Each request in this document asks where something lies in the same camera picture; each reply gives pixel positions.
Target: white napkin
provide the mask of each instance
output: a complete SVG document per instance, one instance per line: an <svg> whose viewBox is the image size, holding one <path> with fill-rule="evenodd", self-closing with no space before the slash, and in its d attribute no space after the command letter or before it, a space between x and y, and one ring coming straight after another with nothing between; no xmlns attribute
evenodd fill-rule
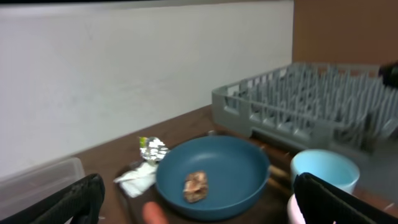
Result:
<svg viewBox="0 0 398 224"><path fill-rule="evenodd" d="M120 183L120 186L130 197L137 197L144 193L155 183L157 165L149 165L143 162L137 169L126 172L121 177L113 180Z"/></svg>

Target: light blue cup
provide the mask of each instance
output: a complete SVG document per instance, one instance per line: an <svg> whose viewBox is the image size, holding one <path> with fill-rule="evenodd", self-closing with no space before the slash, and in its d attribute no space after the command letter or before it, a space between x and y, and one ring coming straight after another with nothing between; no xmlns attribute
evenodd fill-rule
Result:
<svg viewBox="0 0 398 224"><path fill-rule="evenodd" d="M296 176L309 172L350 194L359 179L359 169L354 162L322 149L308 149L298 153L290 163L290 168L292 183Z"/></svg>

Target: white wall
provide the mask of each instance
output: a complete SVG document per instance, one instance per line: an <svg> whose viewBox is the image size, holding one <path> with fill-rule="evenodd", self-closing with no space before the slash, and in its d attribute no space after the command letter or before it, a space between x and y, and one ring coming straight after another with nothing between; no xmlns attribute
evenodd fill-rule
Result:
<svg viewBox="0 0 398 224"><path fill-rule="evenodd" d="M0 18L0 177L290 63L292 24L291 1Z"/></svg>

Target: orange object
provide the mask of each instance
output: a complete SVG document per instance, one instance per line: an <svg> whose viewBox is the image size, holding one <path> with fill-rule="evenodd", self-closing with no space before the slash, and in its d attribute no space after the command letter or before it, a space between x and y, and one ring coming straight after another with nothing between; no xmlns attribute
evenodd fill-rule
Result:
<svg viewBox="0 0 398 224"><path fill-rule="evenodd" d="M147 202L142 209L146 224L169 224L162 208L155 202Z"/></svg>

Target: blue plate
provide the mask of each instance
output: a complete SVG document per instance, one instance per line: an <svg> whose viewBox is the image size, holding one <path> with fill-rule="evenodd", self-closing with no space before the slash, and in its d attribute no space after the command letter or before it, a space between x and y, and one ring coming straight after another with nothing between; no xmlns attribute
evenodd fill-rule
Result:
<svg viewBox="0 0 398 224"><path fill-rule="evenodd" d="M257 146L229 136L207 136L171 150L156 173L159 193L183 215L203 221L222 220L250 208L269 177L269 160ZM196 203L183 197L185 178L203 170L208 195Z"/></svg>

